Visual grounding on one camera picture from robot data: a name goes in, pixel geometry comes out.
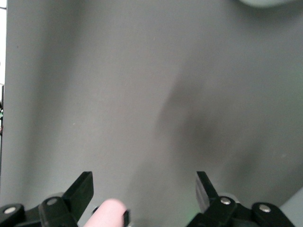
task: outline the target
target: silver screw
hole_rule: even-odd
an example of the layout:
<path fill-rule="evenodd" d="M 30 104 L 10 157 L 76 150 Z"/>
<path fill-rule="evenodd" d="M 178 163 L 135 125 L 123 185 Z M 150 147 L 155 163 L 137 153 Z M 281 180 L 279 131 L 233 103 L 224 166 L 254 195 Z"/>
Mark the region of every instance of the silver screw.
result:
<path fill-rule="evenodd" d="M 261 204 L 261 205 L 259 206 L 259 209 L 260 209 L 261 211 L 265 212 L 265 213 L 269 213 L 269 212 L 271 211 L 271 209 L 270 209 L 268 206 L 264 205 L 264 204 Z"/>
<path fill-rule="evenodd" d="M 48 206 L 51 206 L 51 205 L 55 204 L 56 202 L 57 202 L 56 198 L 51 198 L 49 201 L 46 202 L 46 204 Z"/>
<path fill-rule="evenodd" d="M 10 214 L 10 213 L 14 212 L 15 210 L 16 210 L 16 207 L 10 207 L 10 208 L 7 208 L 7 209 L 4 211 L 4 213 L 5 213 L 5 214 Z"/>
<path fill-rule="evenodd" d="M 222 197 L 222 198 L 221 198 L 221 203 L 223 203 L 223 204 L 225 204 L 225 205 L 229 205 L 229 204 L 231 204 L 232 202 L 231 202 L 228 198 Z"/>

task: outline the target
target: gray wall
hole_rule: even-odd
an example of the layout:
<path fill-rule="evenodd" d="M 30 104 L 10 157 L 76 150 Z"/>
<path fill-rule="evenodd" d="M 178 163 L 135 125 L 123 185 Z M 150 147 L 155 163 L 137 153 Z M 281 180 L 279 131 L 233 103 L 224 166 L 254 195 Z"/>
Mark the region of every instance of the gray wall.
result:
<path fill-rule="evenodd" d="M 303 186 L 303 2 L 8 3 L 1 204 L 82 171 L 137 226 L 185 226 L 195 171 L 246 206 Z"/>

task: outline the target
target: pink object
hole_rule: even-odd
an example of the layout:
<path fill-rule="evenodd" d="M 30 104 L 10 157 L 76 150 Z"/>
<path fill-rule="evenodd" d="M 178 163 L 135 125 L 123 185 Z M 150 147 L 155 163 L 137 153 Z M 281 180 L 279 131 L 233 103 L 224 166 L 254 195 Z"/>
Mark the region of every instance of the pink object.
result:
<path fill-rule="evenodd" d="M 126 206 L 119 200 L 106 200 L 95 211 L 84 227 L 123 227 Z"/>

